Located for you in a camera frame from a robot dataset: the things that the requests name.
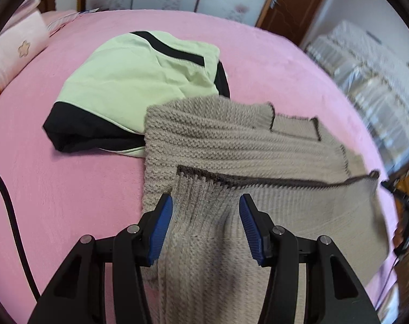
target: knitted fabric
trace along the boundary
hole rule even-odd
[[[191,98],[149,107],[145,140],[144,212],[162,192],[174,201],[159,261],[143,272],[159,291],[160,323],[257,323],[269,268],[251,257],[238,212],[243,193],[297,236],[331,236],[365,285],[387,255],[378,174],[366,175],[362,159],[317,119]],[[301,288],[298,308],[304,295]]]

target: door frame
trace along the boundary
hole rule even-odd
[[[322,1],[320,2],[320,4],[318,5],[317,9],[314,11],[313,19],[311,20],[311,22],[314,21],[314,17],[315,17],[315,15],[316,15],[316,13],[320,10],[320,8],[323,6],[324,1],[325,1],[325,0],[322,0]],[[257,28],[261,28],[261,26],[262,26],[262,24],[263,24],[263,21],[264,21],[266,15],[268,14],[269,6],[271,5],[271,2],[272,2],[272,0],[266,0],[266,2],[264,3],[263,8],[262,8],[262,11],[260,12],[259,19],[257,20],[257,23],[256,23],[256,27],[257,27]],[[311,26],[311,23],[310,23],[310,25],[308,26],[307,31],[305,32],[304,36],[307,34],[307,32],[308,32],[310,26]]]

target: star decoration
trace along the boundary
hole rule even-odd
[[[27,56],[27,54],[29,53],[29,46],[30,46],[30,43],[24,40],[23,44],[21,44],[21,46],[18,48],[18,53],[20,55],[20,58]]]

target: black fabric panel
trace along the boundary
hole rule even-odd
[[[163,53],[164,55],[167,55],[173,58],[184,59],[186,61],[193,62],[202,67],[205,66],[204,65],[205,59],[203,56],[195,55],[193,53],[189,53],[185,51],[176,50],[173,47],[170,47],[164,44],[162,41],[158,40],[148,31],[135,31],[135,32],[132,32],[131,34],[137,35],[145,39],[153,49],[155,49],[158,52]]]
[[[226,73],[221,61],[218,62],[217,74],[215,75],[214,84],[221,96],[230,98],[229,84],[227,83]]]
[[[123,151],[143,147],[145,137],[70,103],[56,102],[42,126],[56,150],[77,152],[92,148]]]

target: blue gripper pad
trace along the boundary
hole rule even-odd
[[[164,239],[166,238],[170,220],[173,213],[173,200],[169,194],[163,194],[158,202],[153,213],[160,214],[155,223],[155,228],[149,237],[149,252],[147,253],[147,261],[150,265],[158,259],[163,248]]]
[[[257,261],[259,266],[264,264],[263,243],[259,229],[253,218],[253,214],[248,206],[245,194],[239,199],[239,214],[242,220],[243,229],[245,230],[246,239],[248,240],[249,250],[251,255]]]

